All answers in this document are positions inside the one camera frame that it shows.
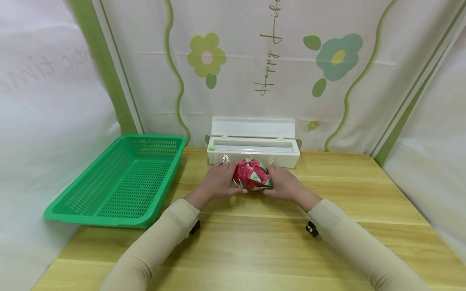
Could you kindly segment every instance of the person's right hand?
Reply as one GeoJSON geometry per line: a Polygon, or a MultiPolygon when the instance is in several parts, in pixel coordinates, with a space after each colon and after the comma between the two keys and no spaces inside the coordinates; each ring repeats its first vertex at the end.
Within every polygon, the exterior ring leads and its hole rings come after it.
{"type": "Polygon", "coordinates": [[[277,165],[266,166],[274,187],[273,189],[264,190],[265,195],[293,201],[305,212],[311,211],[322,200],[322,198],[306,188],[287,169],[277,165]]]}

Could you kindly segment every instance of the wooden table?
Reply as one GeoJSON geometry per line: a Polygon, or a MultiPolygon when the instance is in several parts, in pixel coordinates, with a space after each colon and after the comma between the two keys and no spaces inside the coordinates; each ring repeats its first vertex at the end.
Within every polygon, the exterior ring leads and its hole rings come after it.
{"type": "MultiPolygon", "coordinates": [[[[204,149],[186,148],[165,208],[202,181],[204,149]]],[[[368,156],[307,152],[291,169],[388,246],[433,290],[466,291],[466,267],[368,156]]],[[[259,194],[212,201],[202,227],[175,248],[149,290],[372,290],[344,259],[305,230],[295,205],[259,194]]],[[[141,230],[82,226],[35,291],[98,290],[141,230]]]]}

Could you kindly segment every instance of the hand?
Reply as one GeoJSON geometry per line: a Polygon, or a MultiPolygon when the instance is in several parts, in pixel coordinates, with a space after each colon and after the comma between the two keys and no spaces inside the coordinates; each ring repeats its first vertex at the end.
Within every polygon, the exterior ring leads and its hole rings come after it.
{"type": "Polygon", "coordinates": [[[230,187],[237,165],[237,162],[218,162],[211,166],[204,181],[193,192],[189,193],[185,200],[197,209],[202,210],[214,198],[247,193],[246,189],[230,187]]]}
{"type": "Polygon", "coordinates": [[[267,165],[267,169],[274,188],[264,190],[265,195],[293,201],[305,212],[311,211],[322,200],[287,169],[276,165],[267,165]]]}

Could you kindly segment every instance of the dragon fruit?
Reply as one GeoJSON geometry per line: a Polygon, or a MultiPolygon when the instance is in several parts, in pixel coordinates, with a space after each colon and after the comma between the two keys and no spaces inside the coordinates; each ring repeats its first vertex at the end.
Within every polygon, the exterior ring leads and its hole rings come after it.
{"type": "Polygon", "coordinates": [[[243,159],[236,166],[233,182],[240,188],[252,191],[270,189],[274,185],[267,167],[255,159],[243,159]]]}

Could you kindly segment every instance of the person's left hand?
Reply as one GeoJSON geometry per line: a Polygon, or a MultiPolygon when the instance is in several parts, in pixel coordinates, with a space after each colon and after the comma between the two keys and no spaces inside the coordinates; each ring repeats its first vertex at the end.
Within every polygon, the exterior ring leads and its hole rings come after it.
{"type": "Polygon", "coordinates": [[[238,193],[247,193],[246,189],[230,187],[237,165],[237,162],[218,162],[211,166],[201,185],[189,193],[185,200],[201,210],[213,198],[231,197],[238,193]]]}

